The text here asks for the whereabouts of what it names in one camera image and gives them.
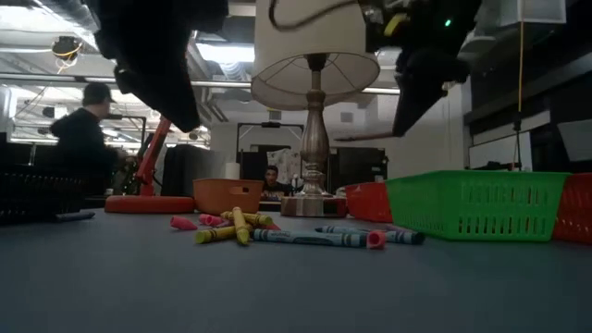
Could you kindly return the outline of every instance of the orange plastic basket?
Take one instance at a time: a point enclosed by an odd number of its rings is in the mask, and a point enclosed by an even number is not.
[[[196,179],[193,181],[195,207],[202,213],[219,215],[240,207],[243,213],[257,213],[263,191],[259,180]]]
[[[592,244],[592,173],[565,181],[553,239]]]
[[[358,219],[392,223],[389,196],[384,182],[350,185],[345,188],[350,214]]]

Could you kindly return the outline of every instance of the green crayon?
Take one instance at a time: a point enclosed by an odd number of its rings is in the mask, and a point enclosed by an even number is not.
[[[273,241],[294,244],[366,247],[366,235],[323,234],[307,231],[261,230],[253,232],[255,241]]]

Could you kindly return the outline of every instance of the blue crayon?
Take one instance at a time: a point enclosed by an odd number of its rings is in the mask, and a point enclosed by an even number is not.
[[[312,244],[365,248],[367,235],[322,234],[307,231],[263,230],[253,231],[255,241],[286,242],[294,244]]]
[[[356,235],[367,235],[371,229],[363,228],[346,228],[346,227],[331,227],[324,226],[321,228],[315,228],[317,232],[324,233],[348,233]],[[426,239],[426,236],[421,232],[413,231],[387,231],[387,242],[399,243],[399,244],[421,244]]]

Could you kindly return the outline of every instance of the green plastic basket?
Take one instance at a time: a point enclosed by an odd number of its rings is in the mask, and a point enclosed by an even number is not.
[[[397,226],[458,241],[549,241],[566,173],[437,171],[387,180]]]

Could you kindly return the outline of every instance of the crayon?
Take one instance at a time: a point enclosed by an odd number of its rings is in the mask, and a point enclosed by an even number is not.
[[[216,226],[212,226],[213,228],[224,228],[224,227],[233,227],[234,223],[232,223],[232,221],[228,221],[228,220],[223,220],[224,222],[222,222],[219,225]]]
[[[73,222],[93,218],[94,212],[56,214],[53,222]]]
[[[195,233],[195,243],[204,244],[212,241],[222,241],[235,238],[236,235],[237,233],[234,227],[200,230]]]
[[[307,231],[262,230],[253,232],[256,241],[273,241],[294,244],[329,245],[345,247],[366,247],[366,236],[352,234],[323,234]]]
[[[387,231],[403,231],[403,232],[413,232],[413,230],[410,229],[406,229],[406,228],[401,228],[401,227],[396,227],[390,224],[385,225],[385,229]]]
[[[274,224],[274,220],[270,216],[248,213],[242,213],[242,215],[244,216],[244,219],[250,224],[252,224],[254,227],[258,225],[271,226],[272,224]],[[220,214],[220,217],[229,220],[232,220],[234,218],[232,212],[224,212]]]
[[[244,220],[240,207],[232,208],[232,216],[234,217],[234,227],[237,229],[237,241],[241,245],[249,245],[249,228],[247,222]]]
[[[179,230],[197,230],[197,226],[188,218],[183,216],[173,216],[170,219],[170,226]]]
[[[223,225],[225,223],[225,220],[219,216],[211,216],[208,214],[201,214],[200,215],[200,222],[202,222],[202,224],[204,224],[206,226],[218,227],[220,225]]]
[[[347,227],[331,227],[331,226],[324,226],[321,228],[315,228],[317,232],[325,232],[325,233],[351,233],[357,235],[367,235],[370,229],[362,229],[362,228],[347,228]],[[414,231],[387,231],[385,232],[385,236],[387,237],[387,242],[393,243],[400,243],[400,244],[421,244],[426,239],[421,232],[414,232]]]
[[[385,248],[385,242],[387,242],[387,236],[382,231],[370,231],[368,238],[366,239],[368,249],[382,250]]]

